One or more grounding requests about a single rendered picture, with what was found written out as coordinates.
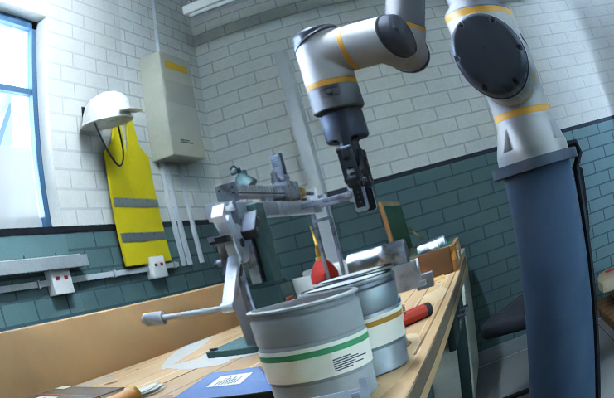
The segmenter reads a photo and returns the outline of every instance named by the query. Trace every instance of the electrical box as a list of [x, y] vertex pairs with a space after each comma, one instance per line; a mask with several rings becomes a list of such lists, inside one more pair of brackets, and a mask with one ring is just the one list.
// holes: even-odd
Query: electrical box
[[167, 264], [162, 255], [147, 258], [147, 278], [150, 280], [166, 278], [169, 275], [167, 272]]
[[141, 59], [143, 101], [154, 162], [205, 158], [190, 64], [155, 52]]
[[48, 282], [48, 290], [51, 293], [51, 297], [75, 292], [75, 286], [72, 284], [72, 276], [69, 270], [53, 269], [44, 272], [44, 275]]

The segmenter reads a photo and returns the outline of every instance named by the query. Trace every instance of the paint can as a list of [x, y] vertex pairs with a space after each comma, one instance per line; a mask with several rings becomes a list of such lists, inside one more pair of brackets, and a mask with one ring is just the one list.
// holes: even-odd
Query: paint can
[[377, 390], [369, 333], [357, 288], [309, 294], [247, 313], [275, 398]]
[[390, 266], [329, 279], [303, 294], [320, 294], [349, 286], [358, 288], [364, 324], [369, 329], [375, 375], [383, 375], [405, 364], [409, 353], [404, 314], [395, 273]]

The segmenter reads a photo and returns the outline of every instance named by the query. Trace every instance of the blue folder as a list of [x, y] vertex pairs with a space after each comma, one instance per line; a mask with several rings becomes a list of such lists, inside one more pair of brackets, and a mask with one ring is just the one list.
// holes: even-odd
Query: blue folder
[[[251, 373], [239, 384], [238, 381], [245, 373]], [[259, 367], [250, 367], [238, 371], [218, 371], [210, 373], [194, 386], [185, 390], [178, 398], [223, 398], [229, 396], [247, 396], [263, 392], [270, 392], [271, 386], [267, 383], [264, 371]]]

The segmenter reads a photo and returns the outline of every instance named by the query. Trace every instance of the can label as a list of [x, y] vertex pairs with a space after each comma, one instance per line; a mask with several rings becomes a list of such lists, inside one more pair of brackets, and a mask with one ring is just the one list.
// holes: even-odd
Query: can label
[[369, 329], [370, 346], [374, 350], [406, 335], [401, 305], [378, 317], [365, 319], [364, 325]]
[[291, 386], [339, 376], [373, 361], [367, 329], [334, 342], [290, 352], [259, 352], [267, 381]]

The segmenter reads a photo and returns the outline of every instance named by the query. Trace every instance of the green stripe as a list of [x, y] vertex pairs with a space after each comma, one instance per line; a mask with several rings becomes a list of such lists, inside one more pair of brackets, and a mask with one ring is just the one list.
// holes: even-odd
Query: green stripe
[[322, 355], [330, 354], [332, 352], [336, 352], [336, 351], [340, 351], [348, 347], [352, 347], [359, 342], [363, 342], [367, 338], [369, 338], [368, 332], [364, 333], [363, 335], [359, 337], [354, 338], [353, 340], [350, 340], [348, 342], [343, 342], [333, 347], [322, 348], [321, 350], [317, 350], [313, 352], [305, 352], [303, 354], [290, 355], [288, 357], [273, 357], [273, 358], [260, 357], [260, 361], [262, 363], [282, 363], [282, 362], [295, 362], [295, 361], [301, 361], [303, 359], [320, 357]]

